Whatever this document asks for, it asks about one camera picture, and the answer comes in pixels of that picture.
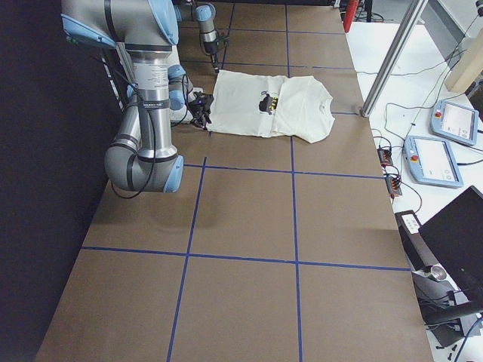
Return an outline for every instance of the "black wall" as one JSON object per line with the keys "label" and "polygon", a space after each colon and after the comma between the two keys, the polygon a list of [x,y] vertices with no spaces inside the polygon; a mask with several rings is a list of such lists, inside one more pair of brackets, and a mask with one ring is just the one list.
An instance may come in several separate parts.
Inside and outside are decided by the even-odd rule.
{"label": "black wall", "polygon": [[32,360],[106,185],[120,111],[60,1],[0,11],[0,360]]}

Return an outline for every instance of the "black monitor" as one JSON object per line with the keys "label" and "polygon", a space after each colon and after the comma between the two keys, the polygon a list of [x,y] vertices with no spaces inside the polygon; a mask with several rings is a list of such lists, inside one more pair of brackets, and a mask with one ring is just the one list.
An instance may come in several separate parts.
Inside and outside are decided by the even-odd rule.
{"label": "black monitor", "polygon": [[471,186],[420,227],[420,234],[470,300],[483,299],[483,194]]}

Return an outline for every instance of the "gray robot arm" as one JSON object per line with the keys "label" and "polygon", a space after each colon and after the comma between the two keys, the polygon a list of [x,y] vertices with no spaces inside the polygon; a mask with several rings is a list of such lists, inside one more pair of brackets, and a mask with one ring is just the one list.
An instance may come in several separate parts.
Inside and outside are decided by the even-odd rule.
{"label": "gray robot arm", "polygon": [[124,190],[177,191],[183,157],[171,143],[167,58],[178,42],[171,0],[63,0],[62,11],[68,36],[101,48],[124,42],[132,59],[135,104],[106,153],[108,177]]}

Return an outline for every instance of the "silver post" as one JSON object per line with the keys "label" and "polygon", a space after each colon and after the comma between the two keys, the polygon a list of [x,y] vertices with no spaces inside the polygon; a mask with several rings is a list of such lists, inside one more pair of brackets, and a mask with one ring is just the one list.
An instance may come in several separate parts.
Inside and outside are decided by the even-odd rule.
{"label": "silver post", "polygon": [[427,2],[428,0],[413,0],[411,5],[409,5],[405,17],[401,21],[398,32],[392,41],[391,47],[387,52],[386,58],[383,61],[383,65],[380,67],[376,80],[374,81],[374,84],[372,84],[368,97],[361,108],[361,115],[363,117],[368,117],[376,106],[376,102],[391,75],[392,69],[398,61],[398,58]]}

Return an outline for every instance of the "red object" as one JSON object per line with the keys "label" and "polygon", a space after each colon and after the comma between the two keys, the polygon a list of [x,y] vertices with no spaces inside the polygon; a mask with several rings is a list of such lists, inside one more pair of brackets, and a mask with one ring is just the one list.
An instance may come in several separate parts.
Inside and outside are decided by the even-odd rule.
{"label": "red object", "polygon": [[346,9],[346,16],[344,17],[344,31],[349,32],[352,21],[354,20],[355,12],[359,5],[359,0],[350,0]]}

